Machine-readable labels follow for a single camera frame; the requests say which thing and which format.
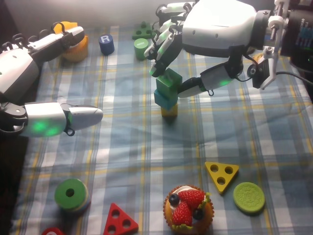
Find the robotic hand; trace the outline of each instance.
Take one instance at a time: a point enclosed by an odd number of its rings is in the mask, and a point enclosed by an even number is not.
[[[247,70],[253,86],[264,89],[276,74],[285,73],[276,73],[280,47],[281,55],[291,57],[293,65],[312,72],[313,14],[307,9],[289,11],[289,1],[275,0],[274,11],[258,12],[236,0],[196,0],[159,6],[159,22],[153,25],[156,36],[145,51],[148,59],[155,60],[150,75],[162,75],[182,48],[191,54],[229,60],[183,82],[178,88],[180,98],[206,91],[212,95],[210,91],[239,80],[243,56],[254,63]],[[264,47],[264,56],[256,62],[247,54],[249,47]]]
[[[62,33],[55,34],[55,25]],[[30,88],[44,62],[61,55],[84,38],[82,27],[65,31],[55,23],[51,31],[42,30],[39,36],[26,41],[21,34],[13,36],[0,49],[0,134],[48,137],[62,133],[69,136],[75,130],[99,123],[103,112],[93,106],[51,103],[14,104]]]

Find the teal cube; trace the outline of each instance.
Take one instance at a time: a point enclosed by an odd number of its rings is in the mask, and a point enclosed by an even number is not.
[[[178,95],[168,99],[160,94],[158,90],[155,90],[155,103],[161,106],[163,109],[170,110],[178,101]]]
[[[156,89],[164,97],[173,99],[177,96],[178,86],[182,83],[182,76],[171,69],[156,79]]]

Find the green disc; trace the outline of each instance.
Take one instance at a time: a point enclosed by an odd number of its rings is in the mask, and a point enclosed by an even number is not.
[[[145,59],[144,53],[146,49],[148,48],[148,46],[149,46],[149,42],[147,39],[144,39],[144,38],[138,38],[134,42],[135,54],[138,60]]]
[[[265,196],[260,187],[250,182],[244,182],[235,187],[234,201],[241,211],[257,213],[265,204]]]
[[[86,195],[83,182],[78,179],[68,179],[58,185],[54,200],[62,209],[74,210],[84,203]]]

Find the blue block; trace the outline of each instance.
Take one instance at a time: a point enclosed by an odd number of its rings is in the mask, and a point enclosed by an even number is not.
[[[110,55],[114,52],[113,37],[110,34],[103,34],[99,37],[99,45],[104,55]]]
[[[178,101],[178,95],[167,99],[166,97],[162,96],[157,90],[155,90],[155,103],[161,106],[163,109],[170,110]]]

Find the blueberry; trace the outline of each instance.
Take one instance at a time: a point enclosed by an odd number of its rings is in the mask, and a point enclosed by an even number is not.
[[[179,203],[179,197],[176,193],[172,193],[169,198],[171,206],[177,206]]]
[[[192,217],[196,220],[201,220],[204,217],[204,213],[202,209],[195,209],[192,213]]]

